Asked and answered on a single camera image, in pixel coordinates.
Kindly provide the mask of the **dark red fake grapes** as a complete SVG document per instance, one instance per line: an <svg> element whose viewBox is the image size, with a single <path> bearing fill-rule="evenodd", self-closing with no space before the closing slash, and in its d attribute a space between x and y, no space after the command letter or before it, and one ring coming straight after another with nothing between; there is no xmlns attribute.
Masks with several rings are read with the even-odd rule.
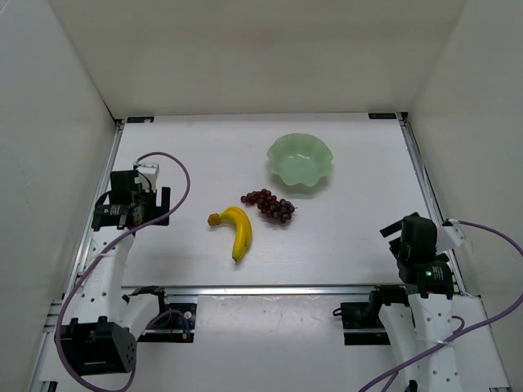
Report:
<svg viewBox="0 0 523 392"><path fill-rule="evenodd" d="M268 189L254 190L240 197L247 206L256 206L267 220L286 225L293 218L297 208L287 199L278 198Z"/></svg>

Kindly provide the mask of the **yellow fake banana bunch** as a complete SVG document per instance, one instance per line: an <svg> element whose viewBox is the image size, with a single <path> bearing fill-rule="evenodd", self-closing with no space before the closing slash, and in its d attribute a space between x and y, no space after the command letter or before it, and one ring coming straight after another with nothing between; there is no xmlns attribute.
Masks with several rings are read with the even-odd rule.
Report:
<svg viewBox="0 0 523 392"><path fill-rule="evenodd" d="M239 207L231 206L221 213L213 213L208 217L208 225L218 226L222 223L232 223L235 227L235 241L232 248L232 259L238 263L244 258L253 240L253 228L247 214Z"/></svg>

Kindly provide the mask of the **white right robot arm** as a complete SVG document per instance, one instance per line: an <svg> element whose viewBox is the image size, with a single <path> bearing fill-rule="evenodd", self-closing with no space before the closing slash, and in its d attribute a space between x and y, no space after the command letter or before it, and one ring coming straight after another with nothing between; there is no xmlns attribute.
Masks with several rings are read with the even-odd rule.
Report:
<svg viewBox="0 0 523 392"><path fill-rule="evenodd" d="M405 391L463 391L454 347L445 339L464 327L453 315L449 258L436 250L437 228L414 212L381 230L389 242L403 287L379 291L378 317L385 327L397 378Z"/></svg>

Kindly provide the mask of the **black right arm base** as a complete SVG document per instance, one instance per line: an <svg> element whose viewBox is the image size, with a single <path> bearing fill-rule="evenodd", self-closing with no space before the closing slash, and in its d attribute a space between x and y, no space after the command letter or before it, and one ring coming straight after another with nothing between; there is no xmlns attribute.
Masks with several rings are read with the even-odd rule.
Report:
<svg viewBox="0 0 523 392"><path fill-rule="evenodd" d="M383 305L392 304L409 306L404 287L376 286L369 293L367 302L342 302L332 315L342 320L344 345L390 345L378 313Z"/></svg>

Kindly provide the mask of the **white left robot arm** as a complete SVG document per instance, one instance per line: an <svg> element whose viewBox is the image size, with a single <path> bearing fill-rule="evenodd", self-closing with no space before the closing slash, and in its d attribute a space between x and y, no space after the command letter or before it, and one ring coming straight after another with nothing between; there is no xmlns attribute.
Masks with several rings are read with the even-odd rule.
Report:
<svg viewBox="0 0 523 392"><path fill-rule="evenodd" d="M100 262L81 284L60 328L65 358L80 376L128 373L136 364L136 341L163 309L159 287L122 294L127 257L134 243L129 230L167 213L171 190L158 189L157 163L113 171L110 190L95 204L90 257Z"/></svg>

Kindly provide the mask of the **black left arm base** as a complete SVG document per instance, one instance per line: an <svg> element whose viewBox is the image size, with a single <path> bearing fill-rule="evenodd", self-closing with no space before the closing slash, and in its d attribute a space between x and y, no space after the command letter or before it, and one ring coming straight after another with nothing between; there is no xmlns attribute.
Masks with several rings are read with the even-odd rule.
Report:
<svg viewBox="0 0 523 392"><path fill-rule="evenodd" d="M193 343L197 316L197 303L170 300L164 287L148 286L137 288L133 293L156 296L161 318L149 325L138 338L148 343Z"/></svg>

